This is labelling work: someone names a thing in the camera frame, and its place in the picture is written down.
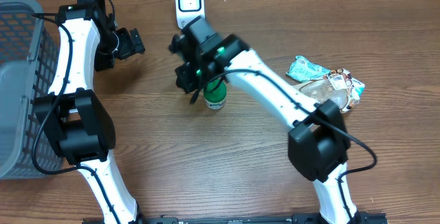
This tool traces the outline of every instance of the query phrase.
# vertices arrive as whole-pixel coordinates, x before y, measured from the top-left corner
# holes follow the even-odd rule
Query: white device
[[[197,16],[205,17],[204,0],[175,0],[177,25],[180,29]]]

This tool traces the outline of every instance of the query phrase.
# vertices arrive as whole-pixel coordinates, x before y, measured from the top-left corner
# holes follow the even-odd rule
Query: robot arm
[[[43,123],[48,115],[43,130],[52,149],[78,167],[102,208],[104,223],[137,222],[142,215],[116,165],[112,151],[116,144],[115,129],[93,92],[93,76],[94,69],[113,68],[115,58],[122,60],[143,53],[142,40],[136,29],[130,33],[125,28],[116,30],[114,14],[105,14],[105,0],[78,0],[77,4],[61,6],[56,22],[67,28],[73,47],[60,27],[56,75],[49,95],[35,99],[37,119]],[[61,93],[70,50],[73,54],[69,83]],[[56,96],[61,96],[59,108],[50,113]],[[73,112],[78,112],[80,120],[66,121]]]
[[[339,108],[331,101],[319,105],[316,100],[303,95],[267,67],[243,41],[234,35],[223,40],[201,17],[190,22],[182,34],[174,36],[169,47],[172,53],[179,54],[185,61],[176,69],[177,86],[190,93],[208,79],[223,74],[233,86],[260,102],[288,132],[289,158],[295,168],[313,182],[322,219],[330,224],[348,223],[350,217],[344,208],[337,178],[347,170],[349,140],[323,126],[311,131],[311,127],[316,125],[314,115],[345,131]],[[197,77],[195,72],[199,72],[201,77]],[[273,82],[261,77],[261,74]],[[351,218],[355,218],[357,209],[351,201],[345,177],[342,189]]]
[[[225,68],[226,71],[233,69],[257,70],[274,80],[276,84],[278,84],[296,102],[301,103],[310,113],[313,113],[316,110],[317,101],[315,99],[305,96],[285,82],[280,76],[264,64],[253,49],[243,51],[235,56],[230,61],[230,66]],[[290,100],[288,100],[265,78],[247,73],[232,73],[226,75],[226,78],[232,86],[240,88],[260,102],[263,107],[276,117],[286,132],[290,132],[294,128],[294,123],[299,124],[308,116],[300,109],[297,109],[294,103],[290,102]],[[347,216],[347,211],[344,209],[337,180],[339,175],[346,170],[347,163],[343,163],[329,173],[327,180],[313,180],[313,186],[320,202],[321,217],[330,224],[348,223],[350,221]],[[350,209],[351,217],[354,217],[357,209],[351,201],[346,177],[343,177],[342,180],[344,196]]]

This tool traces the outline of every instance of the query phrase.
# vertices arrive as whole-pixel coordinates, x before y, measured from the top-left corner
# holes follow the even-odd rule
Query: crumpled wrapper
[[[302,82],[294,87],[319,103],[334,101],[342,113],[359,104],[365,84],[353,78],[346,69],[329,70],[297,56],[287,72],[293,79]]]

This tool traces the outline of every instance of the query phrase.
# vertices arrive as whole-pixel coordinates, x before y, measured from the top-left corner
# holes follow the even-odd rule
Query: black cable
[[[56,16],[58,15],[57,13],[35,13],[32,16],[37,18],[36,16],[38,16],[38,18],[40,18],[40,16]]]
[[[276,88],[277,88],[277,89],[278,89],[278,90],[279,90],[279,91],[280,91],[280,92],[281,92],[281,93],[282,93],[282,94],[283,94],[283,95],[284,95],[284,96],[285,96],[290,102],[292,102],[292,103],[296,106],[296,108],[300,109],[301,111],[303,111],[303,112],[306,113],[307,115],[311,116],[311,117],[317,122],[317,124],[320,124],[320,125],[326,126],[327,128],[330,128],[330,129],[332,129],[332,130],[338,132],[339,134],[341,134],[341,135],[345,136],[346,138],[350,139],[351,141],[355,142],[357,145],[361,146],[363,149],[365,149],[367,152],[370,153],[370,155],[373,157],[373,163],[371,163],[371,164],[368,165],[368,166],[361,167],[361,168],[355,168],[355,169],[352,169],[352,170],[347,170],[347,171],[341,173],[341,175],[339,175],[339,177],[338,177],[339,191],[340,191],[340,194],[341,194],[342,202],[343,202],[343,204],[344,204],[344,208],[345,208],[345,210],[346,210],[346,213],[349,215],[349,218],[350,218],[350,222],[349,222],[349,223],[354,224],[354,222],[353,222],[353,217],[351,216],[350,209],[349,209],[349,207],[348,207],[348,205],[347,205],[347,201],[345,200],[345,197],[344,197],[344,191],[343,191],[343,189],[342,189],[342,178],[343,178],[343,176],[346,176],[346,175],[348,175],[348,174],[350,174],[350,173],[354,173],[354,172],[362,172],[362,171],[365,171],[365,170],[372,169],[374,166],[376,166],[376,164],[377,164],[377,156],[376,156],[376,154],[373,152],[373,150],[372,150],[371,148],[369,148],[365,143],[361,142],[358,138],[356,138],[356,137],[354,137],[354,136],[348,134],[348,133],[345,132],[345,131],[342,131],[342,130],[339,129],[338,127],[336,127],[336,126],[330,124],[329,122],[323,120],[322,118],[320,118],[320,117],[318,117],[317,115],[314,115],[313,113],[311,113],[310,111],[308,111],[306,108],[304,108],[304,107],[301,105],[301,103],[298,103],[298,102],[295,101],[295,100],[294,100],[294,99],[293,99],[288,93],[286,93],[286,91],[284,91],[284,89],[281,88],[280,85],[278,85],[274,80],[272,80],[269,76],[266,76],[265,74],[263,74],[263,73],[261,73],[260,71],[257,71],[257,70],[253,70],[253,69],[231,69],[231,70],[225,71],[225,72],[223,72],[223,73],[221,73],[221,74],[219,74],[219,75],[217,75],[217,76],[211,78],[208,82],[206,82],[206,83],[203,84],[201,87],[199,87],[199,88],[196,90],[196,92],[194,93],[194,95],[192,96],[190,103],[191,103],[191,104],[194,104],[194,103],[195,103],[195,100],[197,99],[196,94],[198,95],[199,92],[200,92],[202,89],[205,89],[206,86],[208,86],[209,83],[215,81],[218,77],[224,77],[224,76],[226,76],[227,74],[231,74],[231,73],[253,73],[253,74],[255,74],[256,76],[261,76],[261,77],[263,77],[264,79],[266,79],[267,81],[269,81],[270,83],[272,83],[272,84],[273,84],[273,85],[274,85],[274,86],[275,86],[275,87],[276,87]]]
[[[195,48],[195,60],[196,60],[198,65],[201,64],[201,49],[200,49],[200,46],[196,46],[196,48]],[[201,87],[201,79],[202,78],[203,78],[203,72],[202,72],[202,75],[200,75],[200,78],[199,78],[199,89]],[[199,92],[194,93],[194,95],[192,96],[191,99],[193,99],[193,98],[197,99],[197,97],[199,97]]]
[[[115,6],[113,5],[113,2],[111,1],[111,0],[109,0],[109,3],[110,3],[110,5],[111,5],[111,9],[113,10],[113,17],[112,17],[112,19],[113,19],[113,25],[115,25],[115,17],[116,17],[116,13],[115,13]]]
[[[225,80],[225,76],[220,78],[220,80],[218,81],[217,85],[215,85],[215,87],[213,89],[209,90],[208,93],[212,93],[213,91],[217,90],[224,80]]]
[[[64,94],[64,91],[65,91],[65,89],[67,87],[67,84],[69,83],[69,73],[70,73],[70,68],[72,66],[72,54],[73,54],[74,44],[73,44],[73,39],[72,39],[72,36],[71,36],[69,30],[63,24],[60,24],[60,23],[56,22],[53,19],[49,19],[49,18],[43,17],[43,16],[41,16],[41,14],[33,14],[32,16],[35,17],[35,18],[38,18],[38,19],[43,19],[44,21],[49,21],[50,23],[53,23],[53,24],[61,27],[65,31],[65,33],[67,34],[67,37],[69,38],[69,57],[67,59],[67,66],[66,66],[65,76],[64,76],[64,79],[63,79],[63,85],[61,86],[61,90],[60,90],[59,94],[55,97],[55,101],[52,104],[52,106],[50,107],[50,110],[47,112],[47,115],[45,116],[44,120],[41,122],[40,128],[38,129],[38,133],[36,134],[35,142],[34,142],[34,145],[32,147],[32,154],[31,154],[32,164],[34,164],[34,167],[39,172],[41,172],[43,174],[46,174],[46,175],[58,175],[58,174],[61,174],[61,173],[71,172],[71,171],[78,170],[78,169],[89,171],[91,173],[91,176],[95,177],[96,183],[98,183],[99,188],[101,189],[101,193],[102,193],[102,195],[104,197],[104,200],[105,200],[106,204],[109,206],[109,210],[113,214],[113,217],[115,218],[116,223],[120,224],[118,215],[116,214],[113,206],[110,204],[110,200],[109,200],[109,198],[107,196],[107,193],[105,192],[104,186],[102,185],[102,182],[99,179],[98,175],[96,174],[95,170],[93,170],[91,168],[88,168],[86,166],[81,166],[81,165],[78,164],[77,166],[74,166],[74,167],[71,167],[71,168],[65,168],[65,169],[61,169],[61,170],[49,171],[49,170],[46,170],[46,169],[40,167],[39,163],[36,160],[36,151],[37,151],[37,148],[38,148],[38,143],[40,141],[40,137],[43,134],[43,127],[46,125],[46,122],[49,119],[49,114],[52,111],[54,111],[55,108],[57,108],[59,106],[59,103],[61,101],[61,96]]]

